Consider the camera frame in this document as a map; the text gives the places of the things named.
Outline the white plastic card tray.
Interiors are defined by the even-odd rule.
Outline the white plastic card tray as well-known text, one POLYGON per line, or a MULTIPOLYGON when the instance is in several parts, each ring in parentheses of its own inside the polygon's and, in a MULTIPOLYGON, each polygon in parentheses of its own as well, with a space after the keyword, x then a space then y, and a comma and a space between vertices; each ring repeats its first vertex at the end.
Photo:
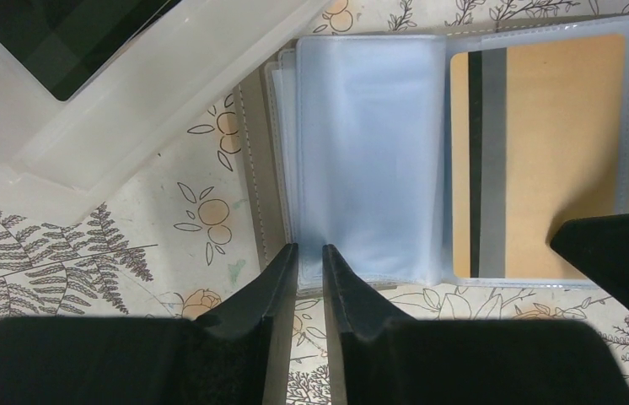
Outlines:
POLYGON ((69 224, 324 1, 0 1, 0 209, 69 224))

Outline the grey leather card holder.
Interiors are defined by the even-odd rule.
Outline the grey leather card holder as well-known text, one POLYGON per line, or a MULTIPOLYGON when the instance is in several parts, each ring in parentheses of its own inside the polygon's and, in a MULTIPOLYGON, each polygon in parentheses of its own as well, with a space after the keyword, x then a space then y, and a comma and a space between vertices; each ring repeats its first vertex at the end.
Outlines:
POLYGON ((298 246, 296 291, 318 294, 322 249, 335 246, 366 282, 562 284, 459 278, 453 272, 450 61, 485 51, 597 35, 626 40, 614 213, 629 213, 629 14, 507 20, 469 33, 422 30, 312 35, 249 74, 236 109, 255 137, 250 203, 265 209, 259 257, 298 246))

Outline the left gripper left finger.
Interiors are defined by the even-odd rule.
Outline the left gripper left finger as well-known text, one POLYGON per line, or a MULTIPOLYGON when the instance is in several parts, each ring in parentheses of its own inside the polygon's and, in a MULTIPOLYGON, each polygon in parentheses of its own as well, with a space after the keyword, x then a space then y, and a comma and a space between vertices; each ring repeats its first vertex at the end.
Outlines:
POLYGON ((0 404, 283 404, 298 248, 195 320, 0 321, 0 404))

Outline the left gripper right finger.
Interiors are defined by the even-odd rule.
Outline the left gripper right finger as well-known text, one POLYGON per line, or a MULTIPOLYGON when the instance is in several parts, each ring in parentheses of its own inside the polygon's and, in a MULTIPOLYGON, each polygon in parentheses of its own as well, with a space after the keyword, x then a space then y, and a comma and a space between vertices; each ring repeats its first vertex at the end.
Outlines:
POLYGON ((581 321, 418 320, 322 249, 335 404, 629 404, 629 386, 581 321))

